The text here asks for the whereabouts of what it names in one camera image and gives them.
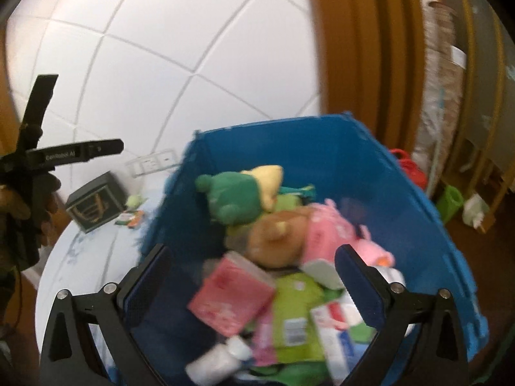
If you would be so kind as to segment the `person's left hand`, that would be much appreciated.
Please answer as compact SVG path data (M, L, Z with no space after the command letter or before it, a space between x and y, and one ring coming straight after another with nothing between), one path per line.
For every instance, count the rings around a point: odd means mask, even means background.
M55 193L60 187L60 180L51 173L37 176L33 181L32 206L29 207L15 190L1 185L1 273L11 272L16 265L5 234L7 218L29 220L36 229L38 247L49 246L56 235L51 216L59 210Z

